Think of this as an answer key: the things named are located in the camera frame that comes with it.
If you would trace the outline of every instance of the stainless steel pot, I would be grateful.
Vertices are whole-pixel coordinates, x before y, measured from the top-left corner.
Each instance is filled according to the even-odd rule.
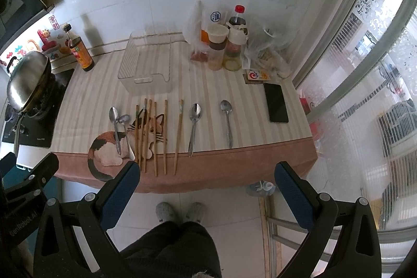
[[[13,56],[7,65],[8,73],[10,73],[10,66],[16,59],[17,57]],[[32,51],[20,60],[10,74],[7,84],[7,97],[10,105],[16,112],[22,111],[28,104],[32,94],[39,85],[48,63],[49,58],[47,56],[38,51]]]
[[[13,61],[12,57],[7,71]],[[27,111],[32,109],[36,102],[42,97],[51,74],[51,62],[49,58],[38,51],[29,52],[20,60],[14,68],[7,84],[7,97],[12,108],[19,113],[13,152],[17,157],[19,152],[19,135],[22,119]]]

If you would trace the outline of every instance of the plastic bag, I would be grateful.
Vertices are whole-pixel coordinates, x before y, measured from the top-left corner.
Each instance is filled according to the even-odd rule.
[[[245,49],[247,69],[263,69],[271,76],[285,79],[291,75],[291,68],[279,54],[290,41],[290,35],[273,33],[256,19],[248,23],[249,39]]]
[[[183,28],[183,36],[192,46],[190,59],[208,61],[209,36],[206,32],[211,23],[224,24],[229,11],[219,4],[203,4],[198,0],[188,15]]]
[[[203,13],[201,18],[201,41],[209,44],[209,35],[207,29],[210,24],[224,25],[230,17],[230,11],[220,4],[203,4]]]
[[[203,3],[198,0],[188,15],[183,28],[183,36],[191,45],[190,59],[194,61],[208,61],[206,52],[209,47],[201,42],[201,21],[203,15]]]

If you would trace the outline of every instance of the metal spoon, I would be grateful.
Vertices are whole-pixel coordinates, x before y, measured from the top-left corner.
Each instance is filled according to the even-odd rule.
[[[229,121],[229,113],[232,112],[232,104],[230,104],[227,100],[222,100],[220,102],[221,110],[226,113],[226,121],[227,121],[227,146],[229,149],[233,147],[233,136],[232,136],[232,129],[230,128],[230,121]]]
[[[110,108],[110,111],[108,113],[108,117],[110,118],[110,121],[114,124],[114,136],[116,139],[116,150],[119,155],[122,155],[122,148],[120,147],[120,140],[119,136],[117,134],[117,120],[119,119],[119,113],[117,112],[117,109],[112,106]]]
[[[201,107],[197,103],[191,105],[190,119],[193,121],[193,128],[191,129],[190,143],[188,144],[188,156],[189,157],[191,157],[194,152],[195,123],[198,122],[200,117],[201,117]]]
[[[130,123],[130,116],[128,114],[124,114],[123,116],[120,116],[117,121],[119,122],[119,124],[123,124],[125,128],[126,142],[128,143],[128,149],[129,149],[129,159],[135,160],[135,154],[133,153],[132,147],[130,146],[129,139],[128,139],[128,130],[126,128],[126,124]]]

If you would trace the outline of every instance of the brown glass bottle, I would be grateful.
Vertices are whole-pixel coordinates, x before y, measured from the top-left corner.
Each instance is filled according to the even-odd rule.
[[[90,71],[94,67],[94,61],[88,53],[81,37],[70,33],[71,28],[70,24],[65,24],[63,27],[64,32],[66,32],[68,36],[68,47],[77,61],[81,64],[83,70],[86,72]]]

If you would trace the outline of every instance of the bottle label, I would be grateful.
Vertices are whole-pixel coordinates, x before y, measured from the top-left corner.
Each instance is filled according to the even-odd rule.
[[[93,59],[91,58],[90,54],[87,51],[87,48],[85,47],[82,41],[80,41],[80,43],[77,46],[72,48],[71,52],[76,57],[78,62],[81,64],[81,67],[83,69],[89,67],[93,62]]]

